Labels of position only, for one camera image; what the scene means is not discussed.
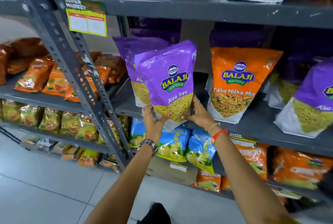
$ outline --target left hand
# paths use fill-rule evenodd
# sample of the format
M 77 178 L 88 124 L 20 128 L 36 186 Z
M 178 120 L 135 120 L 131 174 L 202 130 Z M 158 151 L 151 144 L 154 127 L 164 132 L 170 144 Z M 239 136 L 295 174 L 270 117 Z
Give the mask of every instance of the left hand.
M 144 127 L 146 129 L 146 139 L 151 139 L 155 144 L 158 144 L 162 135 L 163 125 L 170 119 L 171 113 L 164 115 L 160 120 L 156 120 L 151 112 L 152 105 L 142 108 Z

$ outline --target metal watch strap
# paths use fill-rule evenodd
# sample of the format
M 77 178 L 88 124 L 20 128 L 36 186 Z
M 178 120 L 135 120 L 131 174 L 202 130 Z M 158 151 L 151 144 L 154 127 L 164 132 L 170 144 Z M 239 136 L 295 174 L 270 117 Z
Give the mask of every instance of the metal watch strap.
M 141 149 L 141 146 L 144 144 L 148 144 L 149 146 L 152 147 L 152 151 L 153 151 L 152 157 L 154 157 L 154 155 L 156 155 L 157 151 L 159 150 L 157 148 L 157 144 L 155 144 L 151 139 L 144 139 L 142 142 L 140 142 L 140 144 L 138 146 L 138 151 Z

